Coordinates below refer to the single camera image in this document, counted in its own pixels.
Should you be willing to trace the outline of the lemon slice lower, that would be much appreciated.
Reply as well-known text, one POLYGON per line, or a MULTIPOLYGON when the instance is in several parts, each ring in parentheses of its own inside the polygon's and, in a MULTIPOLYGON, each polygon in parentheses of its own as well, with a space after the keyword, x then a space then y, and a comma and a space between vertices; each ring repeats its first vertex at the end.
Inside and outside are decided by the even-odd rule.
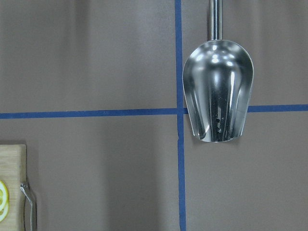
POLYGON ((4 209, 0 211, 0 222, 4 221, 9 213, 9 202, 7 202, 4 206, 4 209))

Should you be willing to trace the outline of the steel scoop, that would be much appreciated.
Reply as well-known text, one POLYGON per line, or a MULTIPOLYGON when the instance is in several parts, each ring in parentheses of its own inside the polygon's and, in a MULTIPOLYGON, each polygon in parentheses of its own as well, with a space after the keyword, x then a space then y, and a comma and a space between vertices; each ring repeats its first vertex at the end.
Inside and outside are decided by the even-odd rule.
POLYGON ((248 52, 222 38, 222 6, 209 1, 208 40, 191 53, 182 72, 192 133, 203 142, 242 135, 254 79, 248 52))

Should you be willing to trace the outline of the wooden cutting board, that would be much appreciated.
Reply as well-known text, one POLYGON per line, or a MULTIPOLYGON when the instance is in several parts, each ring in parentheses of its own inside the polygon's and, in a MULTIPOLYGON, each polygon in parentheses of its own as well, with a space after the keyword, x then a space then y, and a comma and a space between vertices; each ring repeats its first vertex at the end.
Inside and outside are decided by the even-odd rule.
POLYGON ((26 181, 26 145, 0 146, 0 180, 8 190, 8 214, 0 222, 2 231, 24 231, 25 196, 20 186, 26 181))

